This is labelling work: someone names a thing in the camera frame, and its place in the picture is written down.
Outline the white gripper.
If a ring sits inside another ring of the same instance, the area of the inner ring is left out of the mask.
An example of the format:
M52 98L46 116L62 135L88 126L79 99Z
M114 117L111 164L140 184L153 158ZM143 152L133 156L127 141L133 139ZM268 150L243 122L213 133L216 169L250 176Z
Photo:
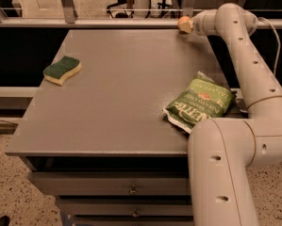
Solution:
M200 36L217 36L215 28L216 9L204 10L192 19L179 22L179 29L185 33L192 33L193 30Z

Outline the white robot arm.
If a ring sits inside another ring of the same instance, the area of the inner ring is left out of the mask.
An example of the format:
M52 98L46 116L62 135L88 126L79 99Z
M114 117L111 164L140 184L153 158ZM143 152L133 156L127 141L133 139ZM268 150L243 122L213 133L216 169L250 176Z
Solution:
M188 141L194 226L258 226L249 166L282 162L282 87L250 39L257 17L227 3L192 18L200 36L226 43L247 116L197 123Z

